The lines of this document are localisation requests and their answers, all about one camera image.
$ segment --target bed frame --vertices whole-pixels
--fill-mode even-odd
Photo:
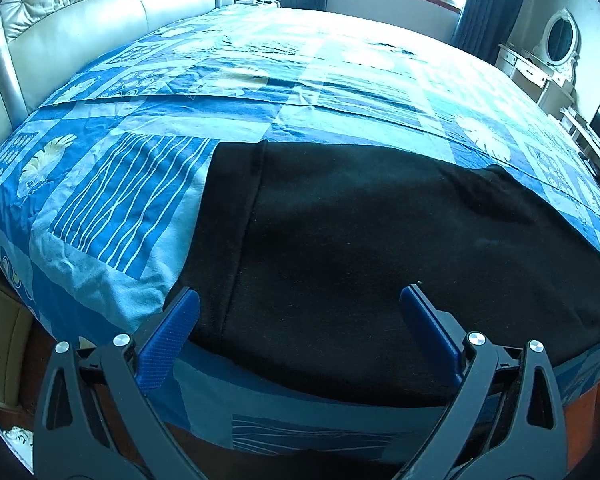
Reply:
[[[0,144],[99,56],[234,0],[3,0]],[[16,410],[33,316],[0,273],[0,409]]]

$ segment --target blue patterned bedsheet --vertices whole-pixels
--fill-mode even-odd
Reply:
[[[102,344],[132,332],[182,269],[217,143],[261,139],[501,164],[600,251],[598,186],[570,139],[494,67],[389,25],[235,5],[96,60],[1,146],[0,264],[11,285],[57,339]],[[254,452],[241,428],[302,434],[297,420],[279,427],[280,417],[227,405],[234,439],[208,434],[196,396],[226,387],[217,370],[230,365],[219,360],[201,379],[195,352],[185,348],[153,396],[165,420]],[[600,345],[557,372],[570,402],[600,378]],[[410,428],[425,413],[406,412]]]

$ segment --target black cloth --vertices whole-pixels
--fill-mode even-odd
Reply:
[[[379,146],[219,144],[173,290],[200,294],[193,342],[268,380],[443,404],[398,311],[410,283],[554,365],[600,341],[600,254],[558,212],[499,166]]]

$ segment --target drawer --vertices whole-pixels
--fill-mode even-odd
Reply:
[[[516,56],[514,53],[509,52],[508,50],[504,50],[503,48],[500,49],[500,56],[502,57],[502,59],[504,59],[507,63],[511,63],[512,65],[516,64],[516,61],[518,60],[518,56]]]
[[[502,56],[498,56],[498,60],[496,61],[496,68],[501,72],[504,72],[507,75],[507,77],[511,77],[514,65],[512,63],[509,63]]]
[[[522,59],[516,61],[516,69],[521,72],[524,77],[529,79],[529,81],[540,88],[544,88],[546,80],[549,79],[549,76],[537,66],[531,65]]]
[[[33,316],[19,301],[0,292],[0,409],[18,405],[20,373]]]
[[[560,72],[556,72],[552,79],[559,87],[564,88],[564,83],[566,82],[567,78],[565,78],[565,76],[563,76]]]

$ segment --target cream leather headboard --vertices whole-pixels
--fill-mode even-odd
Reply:
[[[3,0],[0,143],[87,63],[168,23],[233,2]]]

